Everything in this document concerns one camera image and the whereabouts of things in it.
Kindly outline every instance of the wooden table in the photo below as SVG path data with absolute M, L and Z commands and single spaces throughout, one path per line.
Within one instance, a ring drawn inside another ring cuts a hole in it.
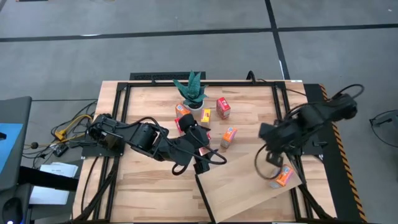
M 117 81 L 105 81 L 99 93 L 95 115 L 112 113 Z M 286 81 L 286 87 L 305 93 L 302 83 Z M 271 87 L 268 86 L 209 86 L 206 106 L 212 110 L 211 146 L 220 145 L 222 134 L 229 126 L 238 133 L 229 149 L 222 149 L 227 160 L 233 161 L 249 152 L 258 150 L 264 142 L 257 137 L 261 122 L 273 123 L 276 119 Z M 231 116 L 221 120 L 216 115 L 215 101 L 225 97 L 231 105 Z M 282 94 L 279 102 L 284 111 Z M 288 91 L 290 107 L 307 102 L 305 96 Z M 121 117 L 124 93 L 119 104 Z M 170 130 L 169 137 L 178 136 L 174 123 L 174 106 L 182 100 L 175 87 L 134 87 L 131 90 L 127 111 L 127 123 L 143 117 L 153 116 L 161 126 Z M 85 159 L 76 192 L 73 214 L 80 214 L 81 197 L 89 169 L 94 158 Z M 88 182 L 84 207 L 97 191 L 103 158 L 99 158 Z M 327 213 L 335 216 L 335 208 L 330 194 L 323 164 L 313 156 L 302 156 L 304 173 L 309 191 Z M 172 162 L 158 162 L 126 146 L 121 158 L 111 222 L 208 222 L 210 221 L 194 178 L 193 162 L 180 176 L 173 176 Z M 303 199 L 297 191 L 301 214 L 305 216 Z M 99 217 L 104 217 L 107 192 L 101 203 Z M 294 221 L 294 211 L 289 192 L 265 201 L 255 207 L 235 215 L 227 222 L 271 222 Z

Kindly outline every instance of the small carton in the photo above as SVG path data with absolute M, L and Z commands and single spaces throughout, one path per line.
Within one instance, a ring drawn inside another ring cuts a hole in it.
M 269 185 L 273 188 L 273 189 L 278 189 L 280 187 L 285 187 L 287 182 L 289 181 L 290 177 L 293 174 L 293 169 L 289 166 L 284 164 L 282 166 L 282 168 L 276 167 L 273 171 L 272 171 L 272 177 L 275 176 L 280 170 L 280 174 L 275 178 L 270 180 Z
M 229 127 L 221 140 L 221 146 L 228 148 L 232 140 L 234 139 L 237 131 L 238 130 L 236 128 Z
M 208 131 L 206 134 L 207 134 L 207 137 L 208 137 L 208 139 L 209 139 L 209 141 L 210 141 L 210 140 L 211 140 L 210 132 Z M 199 148 L 199 154 L 200 154 L 201 156 L 205 155 L 207 152 L 209 152 L 209 150 L 208 150 L 205 146 Z
M 191 113 L 182 103 L 179 103 L 175 106 L 175 115 L 177 115 L 178 118 L 181 118 L 182 116 Z
M 180 134 L 180 136 L 183 135 L 184 132 L 181 130 L 180 124 L 178 123 L 180 121 L 180 118 L 175 118 L 174 121 L 175 121 L 175 124 L 177 125 L 178 133 Z
M 221 117 L 221 119 L 226 119 L 229 117 L 229 114 L 231 112 L 231 107 L 227 103 L 224 97 L 221 97 L 220 99 L 217 100 L 217 113 Z
M 201 117 L 200 117 L 200 125 L 203 127 L 209 128 L 210 127 L 210 109 L 203 109 L 201 111 Z

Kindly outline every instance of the artificial plant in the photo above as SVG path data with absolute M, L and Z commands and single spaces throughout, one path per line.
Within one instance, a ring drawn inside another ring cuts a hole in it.
M 188 86 L 173 80 L 180 94 L 185 98 L 184 104 L 188 106 L 201 106 L 201 102 L 207 97 L 205 95 L 205 86 L 200 86 L 200 72 L 195 75 L 193 71 L 189 74 Z

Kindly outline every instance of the yellow warning stripe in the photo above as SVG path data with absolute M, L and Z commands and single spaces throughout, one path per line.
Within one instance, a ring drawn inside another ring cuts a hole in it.
M 322 91 L 324 99 L 327 100 L 328 99 L 328 95 L 326 93 L 325 87 L 322 84 L 319 84 L 319 86 L 321 87 L 321 91 Z M 368 220 L 366 219 L 366 216 L 365 216 L 365 212 L 363 211 L 363 208 L 362 208 L 361 200 L 359 199 L 358 191 L 356 190 L 356 186 L 355 186 L 355 183 L 354 183 L 354 177 L 352 175 L 351 169 L 349 168 L 348 160 L 347 160 L 347 157 L 346 157 L 346 153 L 344 151 L 343 142 L 341 140 L 340 133 L 338 132 L 338 128 L 337 128 L 335 123 L 332 123 L 331 126 L 332 126 L 332 128 L 333 128 L 333 130 L 335 132 L 336 142 L 337 142 L 338 148 L 340 150 L 341 160 L 343 161 L 344 168 L 346 169 L 348 181 L 349 181 L 349 184 L 351 185 L 351 190 L 354 193 L 354 200 L 356 201 L 356 207 L 359 210 L 359 212 L 358 212 L 359 216 L 362 218 L 362 220 L 364 222 L 368 222 Z

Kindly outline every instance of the white paper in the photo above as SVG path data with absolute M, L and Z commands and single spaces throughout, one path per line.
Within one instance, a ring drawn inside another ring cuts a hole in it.
M 53 162 L 50 165 L 40 166 L 40 171 L 65 177 L 74 177 L 77 169 L 78 166 L 63 164 L 61 162 Z M 67 190 L 55 190 L 47 187 L 35 186 L 30 195 L 29 203 L 34 205 L 65 205 L 68 196 L 69 191 Z

